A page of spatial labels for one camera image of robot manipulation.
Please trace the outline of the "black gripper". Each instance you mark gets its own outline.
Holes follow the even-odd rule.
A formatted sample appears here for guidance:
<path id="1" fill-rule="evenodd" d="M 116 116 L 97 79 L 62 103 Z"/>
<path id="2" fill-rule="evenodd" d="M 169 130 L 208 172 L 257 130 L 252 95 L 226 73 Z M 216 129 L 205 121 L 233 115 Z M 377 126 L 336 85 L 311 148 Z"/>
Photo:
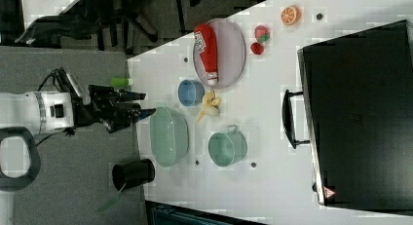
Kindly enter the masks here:
<path id="1" fill-rule="evenodd" d="M 140 109 L 134 100 L 143 100 L 146 94 L 116 91 L 113 87 L 89 85 L 90 103 L 77 101 L 74 105 L 74 125 L 76 128 L 102 123 L 109 133 L 128 128 L 156 112 L 155 108 Z"/>

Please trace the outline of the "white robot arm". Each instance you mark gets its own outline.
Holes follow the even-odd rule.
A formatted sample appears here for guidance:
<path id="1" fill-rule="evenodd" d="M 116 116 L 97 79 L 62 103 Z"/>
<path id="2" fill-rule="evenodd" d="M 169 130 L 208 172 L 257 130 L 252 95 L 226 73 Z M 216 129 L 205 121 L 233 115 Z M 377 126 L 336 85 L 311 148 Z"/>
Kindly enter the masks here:
<path id="1" fill-rule="evenodd" d="M 90 102 L 85 103 L 75 92 L 2 93 L 1 127 L 24 127 L 34 135 L 41 135 L 73 132 L 101 123 L 112 133 L 156 112 L 154 108 L 141 108 L 138 103 L 145 95 L 140 93 L 90 85 L 89 97 Z"/>

